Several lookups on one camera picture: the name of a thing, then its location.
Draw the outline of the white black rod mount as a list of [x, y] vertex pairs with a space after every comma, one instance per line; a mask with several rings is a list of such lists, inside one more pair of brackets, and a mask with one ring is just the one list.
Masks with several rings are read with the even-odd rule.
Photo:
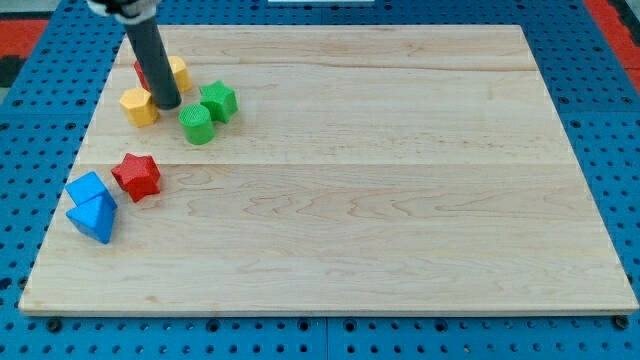
[[87, 0], [89, 9], [102, 17], [114, 17], [124, 25], [135, 25], [154, 17], [160, 0]]

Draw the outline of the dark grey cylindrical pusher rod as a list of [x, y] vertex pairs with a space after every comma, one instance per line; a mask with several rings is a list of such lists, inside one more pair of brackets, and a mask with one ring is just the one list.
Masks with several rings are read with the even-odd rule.
[[177, 108], [182, 98], [155, 18], [125, 25], [125, 30], [153, 101], [161, 110]]

